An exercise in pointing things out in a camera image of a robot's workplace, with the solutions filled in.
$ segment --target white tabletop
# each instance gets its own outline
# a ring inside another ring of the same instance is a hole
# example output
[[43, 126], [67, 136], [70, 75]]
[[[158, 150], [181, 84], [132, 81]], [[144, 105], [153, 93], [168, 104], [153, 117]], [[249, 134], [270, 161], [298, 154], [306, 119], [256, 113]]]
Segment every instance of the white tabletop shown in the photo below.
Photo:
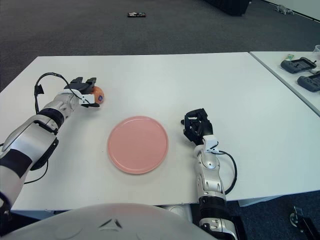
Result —
[[[65, 121], [48, 173], [23, 187], [14, 210], [197, 202], [195, 146], [180, 124], [197, 108], [206, 110], [220, 149], [237, 163], [228, 201], [320, 190], [319, 117], [249, 53], [38, 57], [0, 93], [0, 142], [34, 114], [33, 87], [46, 72], [68, 81], [97, 77], [106, 98], [100, 108], [79, 106]], [[65, 86], [54, 77], [41, 84], [40, 107]], [[107, 139], [117, 123], [138, 115], [163, 125], [169, 150], [155, 170], [130, 175], [110, 162]], [[219, 158], [228, 188], [232, 163]]]
[[320, 91], [311, 92], [303, 88], [297, 83], [300, 76], [311, 76], [309, 71], [292, 74], [281, 68], [281, 62], [288, 54], [293, 54], [293, 60], [306, 57], [312, 62], [318, 61], [320, 68], [320, 54], [316, 55], [309, 51], [252, 51], [256, 59], [270, 70], [280, 81], [282, 81], [289, 89], [291, 89], [302, 101], [304, 101], [312, 110], [320, 116]]

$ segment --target pink plate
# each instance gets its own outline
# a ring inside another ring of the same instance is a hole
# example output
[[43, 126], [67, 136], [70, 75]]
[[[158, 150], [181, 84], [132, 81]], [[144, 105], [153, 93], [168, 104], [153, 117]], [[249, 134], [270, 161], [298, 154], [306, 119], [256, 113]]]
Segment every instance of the pink plate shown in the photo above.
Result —
[[166, 130], [147, 116], [134, 116], [120, 122], [108, 139], [112, 162], [130, 174], [144, 174], [158, 167], [168, 152]]

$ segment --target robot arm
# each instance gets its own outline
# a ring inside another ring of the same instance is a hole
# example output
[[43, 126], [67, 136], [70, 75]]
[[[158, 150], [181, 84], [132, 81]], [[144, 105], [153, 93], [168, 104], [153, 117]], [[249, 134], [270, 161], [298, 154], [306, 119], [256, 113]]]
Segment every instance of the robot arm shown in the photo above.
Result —
[[220, 162], [216, 156], [227, 153], [217, 148], [219, 142], [207, 116], [201, 108], [188, 112], [181, 121], [185, 126], [184, 135], [196, 144], [193, 155], [196, 158], [195, 174], [200, 203], [199, 226], [218, 239], [238, 240], [235, 224], [226, 206], [226, 193], [219, 175]]
[[41, 168], [58, 146], [59, 128], [78, 105], [98, 107], [91, 91], [96, 79], [81, 83], [76, 78], [53, 101], [13, 131], [0, 151], [0, 215], [1, 222], [10, 217], [29, 170]]

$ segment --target white wall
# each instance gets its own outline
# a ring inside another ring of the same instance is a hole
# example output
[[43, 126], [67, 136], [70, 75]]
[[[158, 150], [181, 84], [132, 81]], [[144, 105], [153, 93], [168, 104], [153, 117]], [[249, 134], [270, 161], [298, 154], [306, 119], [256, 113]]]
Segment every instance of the white wall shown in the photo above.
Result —
[[267, 0], [273, 4], [284, 5], [301, 14], [320, 20], [320, 0]]

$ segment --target game controller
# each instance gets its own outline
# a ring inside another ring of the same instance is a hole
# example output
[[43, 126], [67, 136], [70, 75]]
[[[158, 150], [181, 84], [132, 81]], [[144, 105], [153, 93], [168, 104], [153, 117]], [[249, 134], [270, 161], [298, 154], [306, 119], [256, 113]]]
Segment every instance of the game controller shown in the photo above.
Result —
[[281, 62], [281, 67], [291, 74], [308, 71], [317, 67], [316, 61], [312, 62], [306, 57], [301, 57], [298, 60], [284, 60]]
[[320, 73], [312, 76], [301, 76], [297, 82], [301, 87], [310, 92], [320, 91]]

